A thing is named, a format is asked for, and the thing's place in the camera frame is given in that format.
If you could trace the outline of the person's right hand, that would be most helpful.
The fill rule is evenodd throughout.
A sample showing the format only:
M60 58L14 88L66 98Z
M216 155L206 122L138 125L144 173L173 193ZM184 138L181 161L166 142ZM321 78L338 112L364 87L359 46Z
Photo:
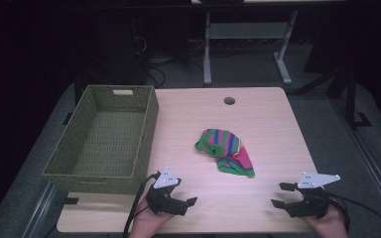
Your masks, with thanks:
M310 227L319 234L321 238L348 238L348 233L344 225L342 212L333 205L327 209L327 214L323 218L315 216L303 217Z

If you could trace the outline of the person's left hand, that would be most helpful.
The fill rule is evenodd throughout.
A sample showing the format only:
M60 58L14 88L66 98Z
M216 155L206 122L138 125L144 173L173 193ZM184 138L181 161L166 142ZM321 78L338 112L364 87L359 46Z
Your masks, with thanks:
M174 214L169 213L155 214L148 208L145 198L138 204L138 211L139 214L133 219L128 238L152 238L166 222L174 217Z

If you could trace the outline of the striped green pink cloth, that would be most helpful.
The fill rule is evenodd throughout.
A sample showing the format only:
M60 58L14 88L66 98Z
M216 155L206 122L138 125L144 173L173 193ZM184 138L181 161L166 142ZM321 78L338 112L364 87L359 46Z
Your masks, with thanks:
M255 171L242 141L232 132L204 130L194 147L213 158L217 168L227 174L255 177Z

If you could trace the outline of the green woven basket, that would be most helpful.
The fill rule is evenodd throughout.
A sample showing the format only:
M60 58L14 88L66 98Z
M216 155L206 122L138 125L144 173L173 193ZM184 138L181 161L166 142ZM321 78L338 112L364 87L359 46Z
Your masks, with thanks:
M149 85L89 85L43 176L69 192L134 194L147 177L159 103Z

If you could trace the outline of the black metal stand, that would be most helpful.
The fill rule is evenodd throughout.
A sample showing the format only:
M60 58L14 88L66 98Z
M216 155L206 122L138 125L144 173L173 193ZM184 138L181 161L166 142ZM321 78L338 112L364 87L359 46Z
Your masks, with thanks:
M355 109L356 78L354 73L343 66L338 66L330 74L331 83L326 91L330 99L337 99L345 94L343 116L348 125L356 130L358 127L371 127L371 123L363 112Z

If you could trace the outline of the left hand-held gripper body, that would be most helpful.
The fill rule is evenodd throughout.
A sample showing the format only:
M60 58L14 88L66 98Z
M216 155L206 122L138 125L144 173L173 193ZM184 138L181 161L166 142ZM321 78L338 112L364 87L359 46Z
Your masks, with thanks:
M180 206L187 206L183 200L171 197L172 191L181 184L170 168L165 168L158 173L156 181L150 186L146 200L149 208L155 213L169 213L175 215L175 210Z

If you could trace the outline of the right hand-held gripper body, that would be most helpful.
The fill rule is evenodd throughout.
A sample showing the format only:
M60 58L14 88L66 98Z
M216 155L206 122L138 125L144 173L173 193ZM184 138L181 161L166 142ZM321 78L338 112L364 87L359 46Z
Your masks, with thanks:
M289 205L291 217L315 216L322 218L326 215L330 199L325 194L324 186L340 180L339 175L313 174L303 172L300 180L295 183L303 200Z

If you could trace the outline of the aluminium floor rail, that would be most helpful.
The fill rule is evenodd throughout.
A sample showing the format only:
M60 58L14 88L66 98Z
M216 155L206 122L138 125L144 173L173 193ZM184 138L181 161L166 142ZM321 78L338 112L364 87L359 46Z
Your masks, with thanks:
M330 104L353 141L356 149L360 153L366 171L369 173L369 176L381 196L381 170L358 132L359 128L371 128L372 125L370 121L363 112L355 112L352 117L353 122L350 122L346 116L346 109L341 101L331 100Z
M51 182L47 182L37 200L33 214L28 220L22 238L36 238L38 236L56 193L56 186Z

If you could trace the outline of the grey metal desk frame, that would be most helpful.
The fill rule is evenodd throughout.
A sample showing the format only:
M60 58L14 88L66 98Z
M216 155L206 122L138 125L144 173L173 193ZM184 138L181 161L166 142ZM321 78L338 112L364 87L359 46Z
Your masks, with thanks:
M287 22L272 23L212 23L210 13L205 14L204 54L202 60L203 83L211 85L211 40L282 40L281 48L273 53L274 61L283 82L293 83L284 62L284 56L295 27L297 11L292 11Z

